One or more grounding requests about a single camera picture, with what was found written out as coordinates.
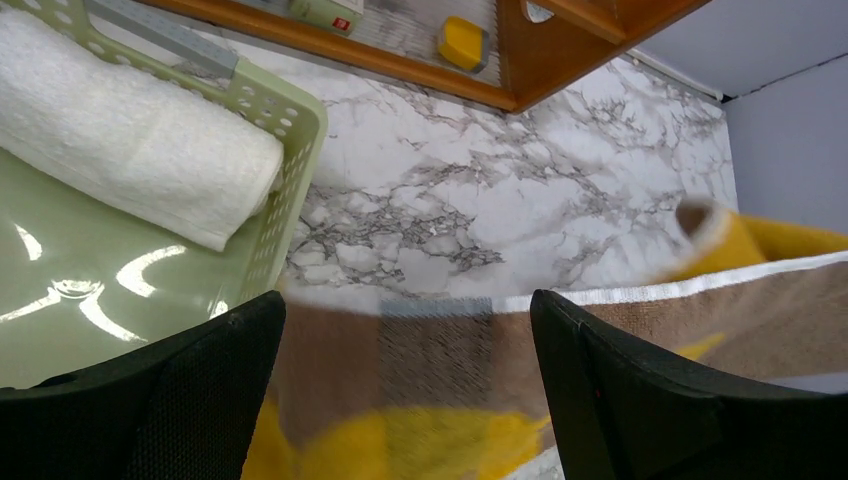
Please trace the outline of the white towel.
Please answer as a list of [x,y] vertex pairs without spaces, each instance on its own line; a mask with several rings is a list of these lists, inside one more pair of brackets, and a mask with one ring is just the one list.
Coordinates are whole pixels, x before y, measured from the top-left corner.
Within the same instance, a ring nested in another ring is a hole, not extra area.
[[1,9],[1,146],[111,207],[220,251],[274,189],[283,146],[241,116]]

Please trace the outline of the brown yellow towels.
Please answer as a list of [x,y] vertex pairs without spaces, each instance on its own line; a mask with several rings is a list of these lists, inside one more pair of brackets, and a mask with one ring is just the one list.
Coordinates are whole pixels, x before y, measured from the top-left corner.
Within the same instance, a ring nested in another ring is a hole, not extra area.
[[285,290],[246,479],[843,479],[847,238],[684,200],[642,286]]

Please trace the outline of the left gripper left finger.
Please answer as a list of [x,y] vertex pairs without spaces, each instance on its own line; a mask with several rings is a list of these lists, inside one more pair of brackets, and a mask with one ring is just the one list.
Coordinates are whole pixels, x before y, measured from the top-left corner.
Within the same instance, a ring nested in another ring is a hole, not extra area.
[[1,391],[5,479],[237,479],[284,328],[276,291],[114,359]]

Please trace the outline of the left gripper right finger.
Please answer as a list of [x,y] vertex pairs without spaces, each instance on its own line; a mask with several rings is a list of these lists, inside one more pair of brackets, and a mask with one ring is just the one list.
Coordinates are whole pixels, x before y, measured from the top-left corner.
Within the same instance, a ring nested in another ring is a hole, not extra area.
[[549,290],[530,319],[568,479],[843,479],[847,398],[725,373]]

